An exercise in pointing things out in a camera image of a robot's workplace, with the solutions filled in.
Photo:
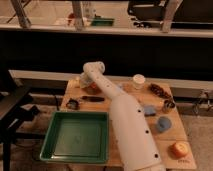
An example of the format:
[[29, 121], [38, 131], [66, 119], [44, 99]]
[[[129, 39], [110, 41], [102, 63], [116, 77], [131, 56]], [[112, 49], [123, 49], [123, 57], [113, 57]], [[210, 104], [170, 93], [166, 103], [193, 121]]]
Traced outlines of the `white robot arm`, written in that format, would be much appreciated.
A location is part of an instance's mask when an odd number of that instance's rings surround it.
[[105, 65], [101, 61], [83, 65], [85, 83], [95, 82], [111, 100], [109, 117], [124, 171], [166, 171], [143, 107], [135, 97], [105, 77], [104, 71]]

